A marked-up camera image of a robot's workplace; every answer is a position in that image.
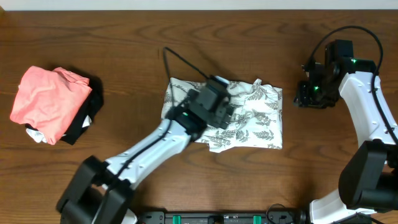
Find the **wooden table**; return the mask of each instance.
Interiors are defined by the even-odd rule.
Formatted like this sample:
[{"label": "wooden table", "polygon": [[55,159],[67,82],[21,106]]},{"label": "wooden table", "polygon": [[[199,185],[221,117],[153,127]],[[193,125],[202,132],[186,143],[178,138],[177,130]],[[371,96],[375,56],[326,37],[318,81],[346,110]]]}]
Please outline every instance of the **wooden table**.
[{"label": "wooden table", "polygon": [[[0,20],[0,223],[59,223],[55,204],[82,160],[123,152],[160,121],[167,87],[160,50],[169,46],[206,73],[283,88],[283,149],[236,148],[221,154],[192,144],[141,184],[133,202],[170,211],[266,210],[306,205],[338,185],[358,148],[343,100],[327,110],[293,106],[300,69],[329,31],[356,24],[384,46],[383,94],[398,119],[396,11],[104,11],[6,12]],[[357,30],[355,55],[377,60]],[[323,60],[323,49],[317,58]],[[105,104],[74,146],[37,144],[9,119],[24,72],[63,67],[102,79]],[[172,75],[202,77],[176,59]],[[375,215],[398,223],[398,213]]]}]

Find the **pile of clothes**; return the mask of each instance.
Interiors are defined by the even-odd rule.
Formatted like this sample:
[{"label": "pile of clothes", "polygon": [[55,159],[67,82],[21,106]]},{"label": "pile of clothes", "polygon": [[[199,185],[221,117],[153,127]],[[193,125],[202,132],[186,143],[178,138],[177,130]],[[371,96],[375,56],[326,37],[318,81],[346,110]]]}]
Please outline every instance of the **pile of clothes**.
[{"label": "pile of clothes", "polygon": [[22,77],[10,115],[35,142],[73,145],[103,106],[100,81],[63,68],[32,66]]}]

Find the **patterned cloth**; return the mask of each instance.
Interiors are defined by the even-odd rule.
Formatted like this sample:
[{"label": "patterned cloth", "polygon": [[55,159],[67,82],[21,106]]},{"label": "patterned cloth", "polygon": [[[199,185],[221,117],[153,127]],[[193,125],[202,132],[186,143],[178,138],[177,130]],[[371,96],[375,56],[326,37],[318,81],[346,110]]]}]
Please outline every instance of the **patterned cloth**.
[{"label": "patterned cloth", "polygon": [[[174,105],[181,102],[188,90],[199,90],[204,83],[171,79]],[[212,152],[222,152],[232,147],[264,147],[282,149],[282,89],[261,85],[257,79],[253,85],[230,81],[227,88],[232,95],[230,104],[235,107],[227,129],[207,127],[196,142],[207,143]],[[162,118],[172,105],[170,86],[165,95]]]}]

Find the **black cloth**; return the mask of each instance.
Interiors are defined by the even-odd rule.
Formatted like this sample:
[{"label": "black cloth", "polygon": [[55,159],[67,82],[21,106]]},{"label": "black cloth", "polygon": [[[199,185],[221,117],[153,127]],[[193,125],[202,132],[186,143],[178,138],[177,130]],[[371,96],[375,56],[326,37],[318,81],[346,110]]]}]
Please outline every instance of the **black cloth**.
[{"label": "black cloth", "polygon": [[[65,136],[62,136],[60,139],[66,143],[74,145],[76,140],[88,129],[88,127],[82,128],[83,122],[87,116],[91,118],[91,121],[94,122],[94,117],[97,112],[104,105],[104,99],[102,95],[102,84],[100,81],[96,81],[96,79],[90,79],[89,85],[92,89],[91,93],[87,96],[87,99],[80,106],[76,116],[72,120],[72,123],[69,125],[67,131],[65,131]],[[33,128],[30,124],[25,124],[26,128],[38,131]]]}]

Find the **pink cloth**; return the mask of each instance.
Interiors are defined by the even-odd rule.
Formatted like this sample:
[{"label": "pink cloth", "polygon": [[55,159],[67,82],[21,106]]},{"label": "pink cloth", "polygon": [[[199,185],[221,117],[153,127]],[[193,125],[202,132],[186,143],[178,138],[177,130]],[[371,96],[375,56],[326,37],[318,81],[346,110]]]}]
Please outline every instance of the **pink cloth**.
[{"label": "pink cloth", "polygon": [[30,124],[54,145],[90,94],[89,81],[63,68],[51,72],[32,66],[22,77],[10,119]]}]

